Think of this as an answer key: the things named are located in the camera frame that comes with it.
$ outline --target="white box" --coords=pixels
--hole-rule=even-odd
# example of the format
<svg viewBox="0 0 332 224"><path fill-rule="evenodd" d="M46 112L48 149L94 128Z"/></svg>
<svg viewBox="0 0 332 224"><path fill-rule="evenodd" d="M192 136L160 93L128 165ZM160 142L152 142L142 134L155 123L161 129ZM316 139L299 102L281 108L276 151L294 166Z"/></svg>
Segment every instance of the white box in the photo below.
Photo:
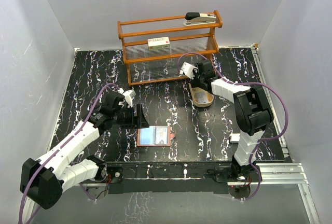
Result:
<svg viewBox="0 0 332 224"><path fill-rule="evenodd" d="M171 47L168 37L148 39L149 50L169 49Z"/></svg>

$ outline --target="marble surface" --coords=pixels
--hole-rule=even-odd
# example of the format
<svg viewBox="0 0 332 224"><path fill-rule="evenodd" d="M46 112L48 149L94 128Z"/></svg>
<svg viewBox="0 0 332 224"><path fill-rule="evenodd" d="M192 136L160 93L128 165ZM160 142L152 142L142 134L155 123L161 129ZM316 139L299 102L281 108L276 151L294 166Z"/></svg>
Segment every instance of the marble surface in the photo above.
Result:
<svg viewBox="0 0 332 224"><path fill-rule="evenodd" d="M220 53L214 55L214 64L230 80L259 81L249 48L220 49ZM130 88L121 50L81 51L76 54L52 147L69 134L108 82L114 82L124 90ZM210 107L197 108L192 103L187 82L177 80L133 87L136 92L134 101L143 104L149 124L169 125L172 132L176 132L170 147L138 147L136 131L113 127L74 161L79 162L89 155L96 155L107 162L230 161L237 145L229 143L228 137L240 130L232 103L215 97ZM275 127L271 125L265 137L275 135ZM284 160L279 141L262 142L257 159Z"/></svg>

